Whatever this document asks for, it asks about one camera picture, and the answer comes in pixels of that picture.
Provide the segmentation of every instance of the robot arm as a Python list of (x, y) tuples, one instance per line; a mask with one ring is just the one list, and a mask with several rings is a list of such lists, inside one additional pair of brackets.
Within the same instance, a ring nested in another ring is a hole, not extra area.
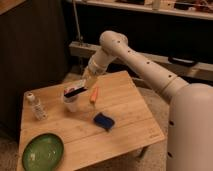
[(180, 88), (188, 85), (176, 74), (131, 49), (127, 38), (120, 33), (105, 31), (100, 36), (100, 44), (101, 48), (91, 57), (84, 73), (87, 83), (93, 83), (94, 77), (103, 74), (108, 65), (119, 58), (168, 103)]
[(128, 47), (122, 34), (106, 31), (100, 44), (84, 73), (87, 87), (116, 57), (122, 60), (170, 104), (167, 171), (212, 171), (213, 88), (188, 84)]

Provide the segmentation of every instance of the blue sponge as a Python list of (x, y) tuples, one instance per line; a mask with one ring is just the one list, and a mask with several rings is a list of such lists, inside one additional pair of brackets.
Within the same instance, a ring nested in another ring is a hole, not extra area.
[(98, 113), (93, 120), (95, 124), (104, 128), (106, 131), (109, 131), (112, 128), (112, 126), (115, 124), (115, 121), (113, 119), (105, 116), (101, 112)]

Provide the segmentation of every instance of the orange object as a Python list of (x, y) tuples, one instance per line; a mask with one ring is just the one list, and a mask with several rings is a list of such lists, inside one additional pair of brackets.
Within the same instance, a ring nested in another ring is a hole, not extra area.
[(90, 96), (90, 102), (95, 103), (97, 98), (98, 98), (98, 87), (95, 87), (91, 96)]

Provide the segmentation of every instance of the white cup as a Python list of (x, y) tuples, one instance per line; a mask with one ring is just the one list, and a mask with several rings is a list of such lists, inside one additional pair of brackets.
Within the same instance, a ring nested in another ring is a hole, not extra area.
[(78, 110), (78, 104), (77, 104), (78, 95), (75, 95), (69, 98), (62, 95), (62, 97), (63, 97), (62, 98), (63, 103), (65, 104), (65, 106), (70, 112), (76, 112)]

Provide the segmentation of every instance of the green ceramic plate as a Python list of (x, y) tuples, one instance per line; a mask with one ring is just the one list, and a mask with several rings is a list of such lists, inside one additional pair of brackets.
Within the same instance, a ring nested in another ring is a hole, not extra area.
[(26, 171), (53, 171), (63, 155), (64, 145), (55, 134), (42, 134), (24, 150), (22, 164)]

